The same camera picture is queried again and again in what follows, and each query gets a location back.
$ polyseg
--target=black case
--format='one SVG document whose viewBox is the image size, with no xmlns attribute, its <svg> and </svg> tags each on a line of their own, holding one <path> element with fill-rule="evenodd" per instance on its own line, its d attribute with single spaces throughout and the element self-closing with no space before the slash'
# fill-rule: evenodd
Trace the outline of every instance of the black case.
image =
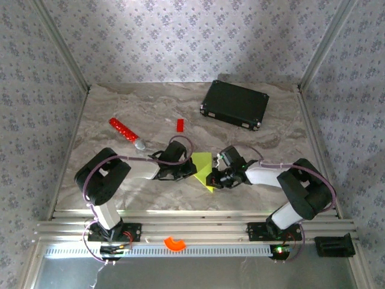
<svg viewBox="0 0 385 289">
<path fill-rule="evenodd" d="M 257 131 L 262 124 L 268 100 L 266 93 L 214 80 L 200 106 L 200 113 Z"/>
</svg>

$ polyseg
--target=yellow paper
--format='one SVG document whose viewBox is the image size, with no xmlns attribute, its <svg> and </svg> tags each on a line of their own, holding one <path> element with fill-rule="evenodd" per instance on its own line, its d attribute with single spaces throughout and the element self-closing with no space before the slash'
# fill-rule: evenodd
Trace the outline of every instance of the yellow paper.
<svg viewBox="0 0 385 289">
<path fill-rule="evenodd" d="M 211 153 L 193 152 L 191 158 L 197 167 L 197 173 L 194 176 L 212 193 L 214 187 L 206 185 L 206 177 L 212 172 Z"/>
</svg>

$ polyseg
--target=black bracket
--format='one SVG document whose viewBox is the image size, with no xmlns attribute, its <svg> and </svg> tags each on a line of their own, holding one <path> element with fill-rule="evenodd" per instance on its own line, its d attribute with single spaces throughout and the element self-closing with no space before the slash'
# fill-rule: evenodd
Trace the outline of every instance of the black bracket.
<svg viewBox="0 0 385 289">
<path fill-rule="evenodd" d="M 119 234 L 114 234 L 109 242 L 127 243 L 129 238 L 123 234 L 129 232 L 132 236 L 133 242 L 139 242 L 142 232 L 142 224 L 140 223 L 123 223 L 120 228 Z M 90 232 L 88 233 L 88 242 L 106 242 L 105 234 L 99 224 L 95 223 L 90 226 Z"/>
<path fill-rule="evenodd" d="M 291 225 L 274 237 L 269 234 L 266 222 L 247 223 L 246 233 L 249 241 L 285 241 L 288 235 L 292 235 L 295 241 L 302 240 L 302 233 L 298 224 Z"/>
<path fill-rule="evenodd" d="M 315 237 L 314 242 L 320 257 L 353 257 L 356 254 L 350 233 L 343 237 Z"/>
</svg>

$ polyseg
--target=red block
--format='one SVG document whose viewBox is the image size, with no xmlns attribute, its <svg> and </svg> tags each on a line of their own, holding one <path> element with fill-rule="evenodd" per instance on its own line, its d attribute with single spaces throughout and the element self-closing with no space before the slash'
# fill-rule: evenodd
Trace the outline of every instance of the red block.
<svg viewBox="0 0 385 289">
<path fill-rule="evenodd" d="M 184 120 L 178 119 L 178 121 L 176 122 L 176 131 L 183 132 L 183 129 L 184 129 Z"/>
</svg>

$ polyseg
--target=marble tabletop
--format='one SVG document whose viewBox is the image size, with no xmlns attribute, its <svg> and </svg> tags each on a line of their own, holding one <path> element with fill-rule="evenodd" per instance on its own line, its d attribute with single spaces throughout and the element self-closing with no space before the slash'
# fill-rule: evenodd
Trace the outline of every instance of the marble tabletop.
<svg viewBox="0 0 385 289">
<path fill-rule="evenodd" d="M 185 119 L 184 135 L 195 144 L 196 152 L 220 150 L 236 142 L 254 146 L 266 161 L 293 162 L 300 157 L 315 164 L 296 93 L 292 87 L 269 84 L 238 84 L 267 93 L 269 103 L 259 131 L 238 128 L 199 113 L 210 83 L 142 83 L 93 85 L 85 103 L 69 163 L 59 190 L 56 210 L 86 209 L 75 173 L 101 149 L 110 147 L 120 155 L 146 156 L 165 149 L 177 134 L 177 119 Z M 145 139 L 147 149 L 138 151 L 113 129 L 111 117 Z M 258 156 L 239 148 L 246 159 Z M 124 210 L 253 210 L 271 211 L 286 202 L 281 189 L 266 185 L 242 184 L 233 190 L 210 193 L 195 177 L 179 182 L 129 179 L 114 196 Z"/>
</svg>

